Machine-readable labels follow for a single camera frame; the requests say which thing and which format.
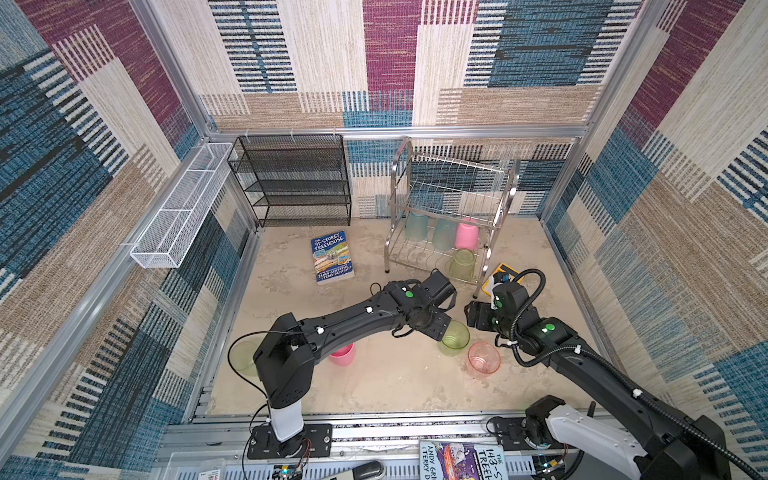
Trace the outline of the teal cup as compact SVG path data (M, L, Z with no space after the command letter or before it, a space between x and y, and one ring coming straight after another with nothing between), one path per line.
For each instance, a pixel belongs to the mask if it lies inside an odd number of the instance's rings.
M438 219L432 237L434 249L441 252L452 250L455 247L456 231L456 222Z
M427 239L429 219L425 214L409 212L406 218L405 237L412 242L422 242Z

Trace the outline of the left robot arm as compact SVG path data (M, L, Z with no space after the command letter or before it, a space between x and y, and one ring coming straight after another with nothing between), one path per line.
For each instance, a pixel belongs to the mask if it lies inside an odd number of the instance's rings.
M308 443L301 402L311 388L314 368L342 348L381 332L404 338L419 332L440 342L451 322L448 311L457 290L437 269L425 280L390 281L369 298L325 315L296 319L284 314L264 331L246 333L227 349L231 354L242 340L261 335L251 360L269 409L268 426L281 456L291 456Z

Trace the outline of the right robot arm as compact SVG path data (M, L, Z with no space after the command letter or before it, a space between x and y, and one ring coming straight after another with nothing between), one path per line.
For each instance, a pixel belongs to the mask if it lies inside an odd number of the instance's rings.
M488 302L464 308L469 327L492 332L525 368L543 365L564 376L604 407L624 430L599 432L569 420L557 405L544 416L553 439L589 453L633 479L728 479L737 468L760 473L728 449L722 428L706 416L692 419L641 387L598 354L571 326L544 318L534 306L546 284L529 269L492 287Z

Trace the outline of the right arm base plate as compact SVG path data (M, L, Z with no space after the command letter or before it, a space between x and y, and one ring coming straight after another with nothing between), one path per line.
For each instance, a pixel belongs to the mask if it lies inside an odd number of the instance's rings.
M528 417L494 416L487 423L488 430L505 451L536 450L538 446L530 438L534 425Z

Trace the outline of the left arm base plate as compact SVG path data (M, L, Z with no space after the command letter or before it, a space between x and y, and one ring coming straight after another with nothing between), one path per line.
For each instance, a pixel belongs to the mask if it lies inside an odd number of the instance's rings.
M270 425L259 425L253 429L245 457L247 460L325 458L330 456L332 438L333 426L329 423L306 424L299 434L285 441L277 440Z

